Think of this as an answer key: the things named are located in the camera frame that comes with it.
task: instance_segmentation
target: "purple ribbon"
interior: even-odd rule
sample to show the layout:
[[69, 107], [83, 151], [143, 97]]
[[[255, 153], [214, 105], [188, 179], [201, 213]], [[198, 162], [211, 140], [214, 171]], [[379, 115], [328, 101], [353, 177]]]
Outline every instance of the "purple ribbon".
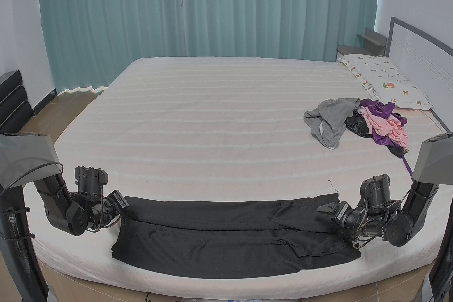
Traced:
[[[402, 117], [398, 113], [393, 113], [395, 103], [389, 102], [385, 105], [379, 101], [372, 101], [367, 98], [360, 101], [360, 106], [368, 107], [368, 110], [372, 115], [381, 117], [383, 119], [387, 119], [390, 115], [392, 115], [394, 118], [398, 119], [401, 122], [401, 127], [404, 127], [404, 125], [407, 124], [407, 119], [405, 117]], [[397, 143], [394, 143], [392, 140], [390, 140], [388, 136], [381, 136], [377, 134], [374, 129], [373, 129], [373, 140], [378, 145], [399, 146]], [[404, 165], [406, 166], [407, 171], [409, 172], [409, 175], [411, 175], [412, 177], [411, 167], [407, 163], [404, 155], [402, 157], [402, 160], [404, 162]]]

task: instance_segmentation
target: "fitted sheet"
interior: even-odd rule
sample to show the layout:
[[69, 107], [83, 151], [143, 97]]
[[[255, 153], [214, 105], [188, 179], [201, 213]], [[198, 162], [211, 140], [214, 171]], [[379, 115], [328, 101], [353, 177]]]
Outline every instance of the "fitted sheet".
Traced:
[[[340, 63], [261, 58], [147, 58], [130, 64], [63, 132], [55, 144], [72, 170], [102, 168], [104, 195], [153, 200], [286, 200], [333, 192], [355, 206], [360, 183], [387, 173], [393, 199], [411, 179], [387, 147], [346, 131], [323, 147], [303, 112], [328, 98], [368, 98]], [[408, 119], [408, 163], [423, 140], [441, 133], [431, 113], [398, 110]], [[453, 194], [440, 186], [423, 229], [397, 248], [374, 240], [353, 262], [294, 274], [197, 279], [139, 269], [111, 257], [119, 226], [74, 237], [53, 228], [32, 186], [24, 189], [37, 256], [74, 277], [189, 298], [305, 298], [375, 282], [433, 261]]]

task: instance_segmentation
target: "black cloth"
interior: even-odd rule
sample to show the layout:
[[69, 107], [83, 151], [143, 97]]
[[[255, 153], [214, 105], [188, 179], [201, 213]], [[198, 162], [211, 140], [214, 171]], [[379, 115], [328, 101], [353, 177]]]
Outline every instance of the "black cloth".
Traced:
[[[365, 138], [373, 138], [373, 135], [368, 133], [368, 125], [366, 124], [365, 118], [357, 111], [354, 111], [351, 117], [348, 117], [344, 123], [346, 124], [346, 128], [349, 131], [354, 132], [356, 135]], [[398, 145], [386, 145], [387, 148], [391, 153], [393, 153], [396, 157], [402, 158], [408, 150]]]
[[112, 257], [182, 277], [253, 278], [348, 263], [360, 252], [318, 206], [337, 194], [286, 201], [154, 201], [126, 197]]

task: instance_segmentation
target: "bed headboard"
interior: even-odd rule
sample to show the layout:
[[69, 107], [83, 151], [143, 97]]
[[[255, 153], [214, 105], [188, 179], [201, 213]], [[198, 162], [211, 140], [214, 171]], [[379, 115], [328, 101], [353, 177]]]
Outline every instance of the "bed headboard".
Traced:
[[453, 49], [392, 17], [386, 56], [427, 95], [444, 128], [453, 130]]

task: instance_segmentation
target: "tiled floor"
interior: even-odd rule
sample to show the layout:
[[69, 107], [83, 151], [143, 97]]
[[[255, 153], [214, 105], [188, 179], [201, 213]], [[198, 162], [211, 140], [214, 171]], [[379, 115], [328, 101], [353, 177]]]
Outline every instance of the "tiled floor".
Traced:
[[[55, 142], [71, 121], [95, 98], [92, 91], [64, 93], [32, 118], [22, 132], [49, 134]], [[409, 302], [415, 296], [431, 265], [377, 283], [351, 288], [325, 296], [303, 299], [303, 302]], [[146, 293], [94, 283], [60, 274], [46, 265], [42, 273], [52, 284], [59, 302], [143, 302]], [[0, 255], [0, 300], [19, 302], [20, 296]], [[152, 294], [153, 302], [179, 301], [178, 297]]]

